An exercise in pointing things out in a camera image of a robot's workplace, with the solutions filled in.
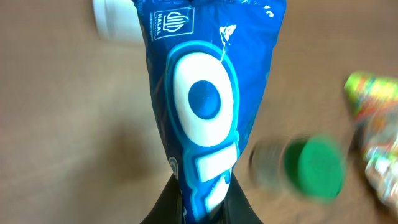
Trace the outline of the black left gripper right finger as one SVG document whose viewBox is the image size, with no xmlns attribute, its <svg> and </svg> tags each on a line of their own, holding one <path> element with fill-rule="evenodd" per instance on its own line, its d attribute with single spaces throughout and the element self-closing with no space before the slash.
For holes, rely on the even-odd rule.
<svg viewBox="0 0 398 224">
<path fill-rule="evenodd" d="M 222 224 L 263 224 L 248 202 L 234 174 L 223 202 Z"/>
</svg>

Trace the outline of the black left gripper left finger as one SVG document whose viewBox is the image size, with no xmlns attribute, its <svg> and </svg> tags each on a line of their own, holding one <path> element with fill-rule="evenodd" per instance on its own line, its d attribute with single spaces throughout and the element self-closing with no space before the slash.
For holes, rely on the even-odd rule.
<svg viewBox="0 0 398 224">
<path fill-rule="evenodd" d="M 158 200 L 141 224 L 182 224 L 182 195 L 177 179 L 172 174 Z"/>
</svg>

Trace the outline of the green lid small jar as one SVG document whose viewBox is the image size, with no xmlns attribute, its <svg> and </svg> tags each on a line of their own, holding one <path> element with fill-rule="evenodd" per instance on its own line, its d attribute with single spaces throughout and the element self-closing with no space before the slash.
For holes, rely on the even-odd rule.
<svg viewBox="0 0 398 224">
<path fill-rule="evenodd" d="M 265 138 L 250 154 L 252 181 L 270 195 L 293 195 L 320 203 L 343 190 L 346 162 L 340 144 L 322 135 Z"/>
</svg>

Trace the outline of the blue Oreo cookie pack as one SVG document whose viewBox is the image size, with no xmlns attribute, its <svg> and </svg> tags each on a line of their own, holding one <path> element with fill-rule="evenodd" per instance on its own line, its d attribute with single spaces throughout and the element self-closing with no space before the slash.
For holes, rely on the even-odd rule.
<svg viewBox="0 0 398 224">
<path fill-rule="evenodd" d="M 183 220 L 211 223 L 249 139 L 287 3 L 135 1 Z"/>
</svg>

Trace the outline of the green colourful candy bag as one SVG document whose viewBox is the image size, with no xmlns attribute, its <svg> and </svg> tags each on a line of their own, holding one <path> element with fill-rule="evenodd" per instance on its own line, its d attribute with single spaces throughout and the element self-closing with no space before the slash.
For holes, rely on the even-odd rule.
<svg viewBox="0 0 398 224">
<path fill-rule="evenodd" d="M 381 203 L 397 215 L 397 79 L 355 71 L 344 91 L 359 131 L 364 174 Z"/>
</svg>

